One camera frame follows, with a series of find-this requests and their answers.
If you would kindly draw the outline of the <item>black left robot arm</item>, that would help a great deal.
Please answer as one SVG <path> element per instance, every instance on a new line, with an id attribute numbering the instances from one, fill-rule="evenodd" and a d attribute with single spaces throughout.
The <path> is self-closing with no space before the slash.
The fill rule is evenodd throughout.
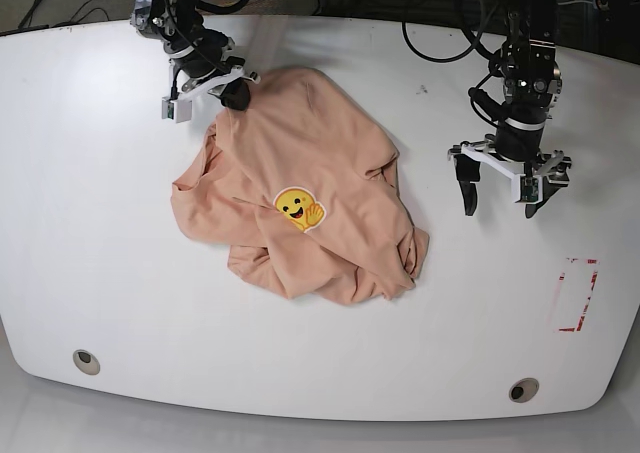
<path id="1" fill-rule="evenodd" d="M 477 208 L 482 166 L 509 180 L 511 200 L 523 205 L 526 218 L 570 182 L 571 157 L 540 148 L 550 110 L 562 91 L 556 62 L 557 9 L 557 0 L 511 0 L 506 39 L 488 66 L 488 75 L 502 80 L 504 100 L 491 98 L 481 84 L 468 91 L 472 109 L 493 129 L 482 140 L 463 141 L 448 152 L 468 216 Z"/>

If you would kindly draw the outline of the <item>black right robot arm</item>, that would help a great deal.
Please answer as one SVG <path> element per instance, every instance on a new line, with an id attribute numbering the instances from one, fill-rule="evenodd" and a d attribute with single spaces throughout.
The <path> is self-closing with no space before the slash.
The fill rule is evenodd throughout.
<path id="1" fill-rule="evenodd" d="M 160 41 L 168 56 L 170 92 L 162 99 L 161 116 L 176 123 L 192 119 L 193 102 L 204 94 L 244 111 L 251 99 L 248 84 L 260 81 L 234 54 L 233 39 L 204 25 L 198 2 L 135 0 L 130 19 L 140 36 Z"/>

